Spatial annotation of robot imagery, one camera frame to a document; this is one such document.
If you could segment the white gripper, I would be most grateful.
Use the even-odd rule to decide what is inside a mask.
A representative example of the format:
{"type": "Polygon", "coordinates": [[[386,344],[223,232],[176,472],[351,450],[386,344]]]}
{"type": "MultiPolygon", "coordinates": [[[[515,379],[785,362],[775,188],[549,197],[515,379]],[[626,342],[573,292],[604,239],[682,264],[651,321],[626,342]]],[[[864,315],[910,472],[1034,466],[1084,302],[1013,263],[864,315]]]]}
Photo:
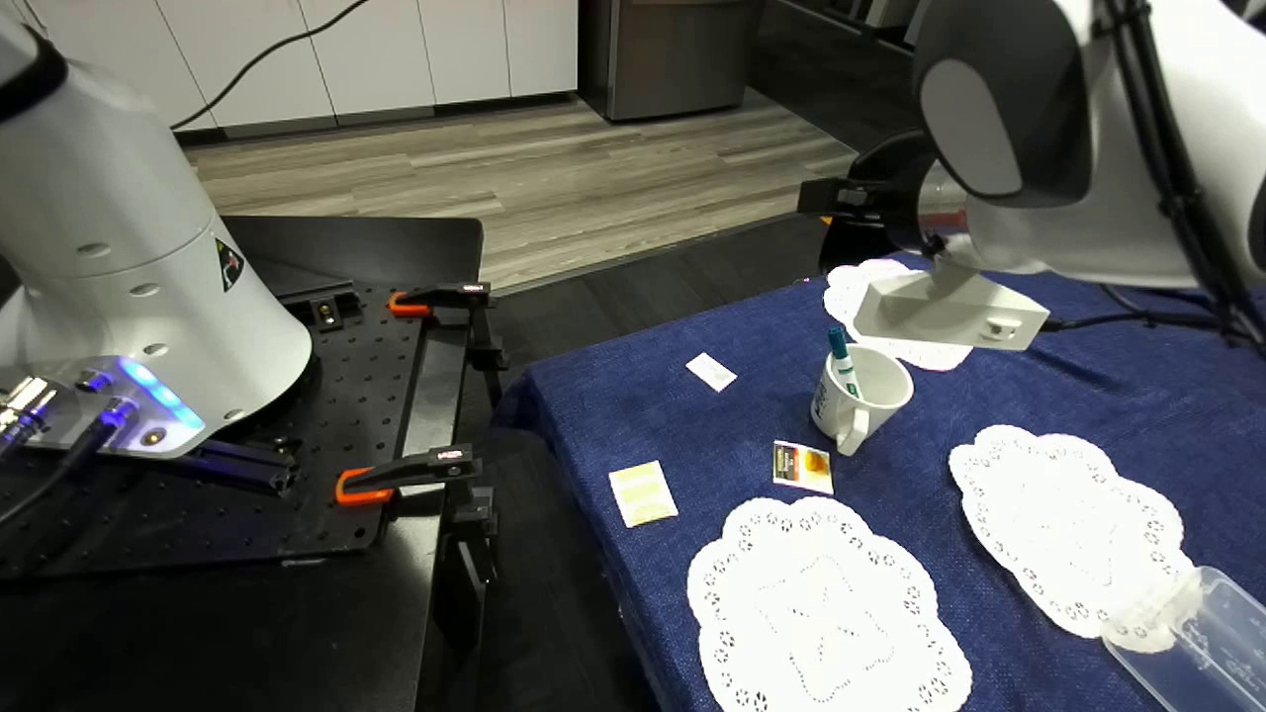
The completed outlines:
{"type": "Polygon", "coordinates": [[[1048,323],[1048,308],[953,256],[933,256],[924,281],[924,323],[968,350],[1025,354],[1048,323]]]}

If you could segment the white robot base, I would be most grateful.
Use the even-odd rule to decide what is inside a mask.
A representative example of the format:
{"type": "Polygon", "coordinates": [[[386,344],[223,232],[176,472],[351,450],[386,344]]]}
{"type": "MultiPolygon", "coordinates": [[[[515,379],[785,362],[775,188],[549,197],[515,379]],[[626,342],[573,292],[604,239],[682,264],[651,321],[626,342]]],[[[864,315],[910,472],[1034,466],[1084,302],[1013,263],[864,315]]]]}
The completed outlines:
{"type": "Polygon", "coordinates": [[[40,449],[106,409],[110,455],[182,459],[283,399],[314,362],[160,111],[0,17],[0,313],[14,376],[55,389],[40,449]]]}

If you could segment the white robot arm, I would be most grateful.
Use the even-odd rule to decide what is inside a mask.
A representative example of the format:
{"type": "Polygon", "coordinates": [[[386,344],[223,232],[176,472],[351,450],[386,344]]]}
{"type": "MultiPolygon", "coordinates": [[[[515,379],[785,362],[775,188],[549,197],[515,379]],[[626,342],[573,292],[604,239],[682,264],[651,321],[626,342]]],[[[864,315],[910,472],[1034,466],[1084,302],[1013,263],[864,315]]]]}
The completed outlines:
{"type": "Polygon", "coordinates": [[[1266,36],[1222,0],[926,0],[918,130],[856,169],[926,269],[864,292],[867,335],[1021,354],[1019,275],[1195,289],[1253,344],[1266,285],[1266,36]]]}

